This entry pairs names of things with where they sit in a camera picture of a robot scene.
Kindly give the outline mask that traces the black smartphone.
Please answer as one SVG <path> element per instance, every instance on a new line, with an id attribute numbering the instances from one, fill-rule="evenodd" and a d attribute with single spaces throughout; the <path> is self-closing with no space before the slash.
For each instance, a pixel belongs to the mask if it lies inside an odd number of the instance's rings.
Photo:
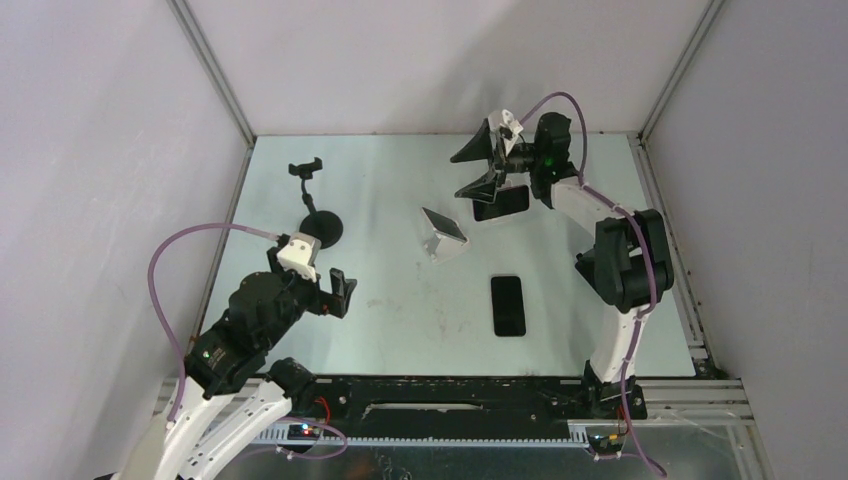
<path id="1" fill-rule="evenodd" d="M 514 275 L 494 276 L 490 280 L 493 327 L 498 337 L 523 337 L 526 334 L 521 280 Z"/>
<path id="2" fill-rule="evenodd" d="M 474 200 L 473 218 L 485 222 L 525 212 L 530 207 L 530 189 L 527 185 L 513 186 L 500 190 L 493 203 Z"/>

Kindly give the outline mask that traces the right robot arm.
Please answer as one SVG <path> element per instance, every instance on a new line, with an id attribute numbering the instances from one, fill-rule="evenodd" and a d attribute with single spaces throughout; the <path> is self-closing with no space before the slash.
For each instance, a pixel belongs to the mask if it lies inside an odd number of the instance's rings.
<path id="1" fill-rule="evenodd" d="M 511 174 L 527 174 L 533 197 L 565 214 L 593 238 L 575 257 L 575 268 L 605 305 L 600 339 L 587 360 L 577 405 L 592 418 L 629 414 L 637 398 L 635 357 L 650 315 L 674 284 L 662 215 L 632 210 L 592 187 L 570 160 L 571 121 L 543 114 L 534 138 L 508 110 L 497 110 L 451 157 L 484 160 L 486 172 L 455 195 L 493 205 Z"/>

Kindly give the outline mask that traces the small phone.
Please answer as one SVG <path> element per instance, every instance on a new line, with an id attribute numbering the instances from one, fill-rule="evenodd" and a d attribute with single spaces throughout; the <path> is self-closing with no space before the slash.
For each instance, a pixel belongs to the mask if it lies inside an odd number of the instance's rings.
<path id="1" fill-rule="evenodd" d="M 460 243 L 466 243 L 468 241 L 468 238 L 455 220 L 426 207 L 422 208 L 422 212 L 436 234 L 452 238 Z"/>

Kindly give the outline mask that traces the black phone stand round base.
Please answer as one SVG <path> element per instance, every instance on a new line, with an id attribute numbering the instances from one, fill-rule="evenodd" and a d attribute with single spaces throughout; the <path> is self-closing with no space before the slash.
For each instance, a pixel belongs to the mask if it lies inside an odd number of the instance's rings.
<path id="1" fill-rule="evenodd" d="M 329 249 L 341 239 L 344 231 L 343 222 L 331 211 L 318 210 L 306 186 L 307 181 L 322 169 L 323 161 L 319 157 L 314 157 L 309 163 L 288 165 L 288 173 L 300 179 L 301 200 L 308 210 L 308 214 L 299 224 L 299 231 L 319 240 L 322 249 Z"/>

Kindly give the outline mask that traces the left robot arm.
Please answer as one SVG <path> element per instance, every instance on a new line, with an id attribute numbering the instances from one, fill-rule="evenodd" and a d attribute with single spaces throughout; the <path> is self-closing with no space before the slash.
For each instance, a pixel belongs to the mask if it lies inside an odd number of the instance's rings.
<path id="1" fill-rule="evenodd" d="M 331 269 L 321 289 L 311 251 L 268 252 L 271 269 L 246 276 L 229 306 L 183 360 L 185 379 L 170 411 L 153 418 L 116 479 L 214 479 L 262 431 L 316 403 L 316 377 L 291 357 L 270 365 L 259 386 L 216 419 L 266 364 L 270 350 L 306 313 L 342 318 L 357 282 Z"/>

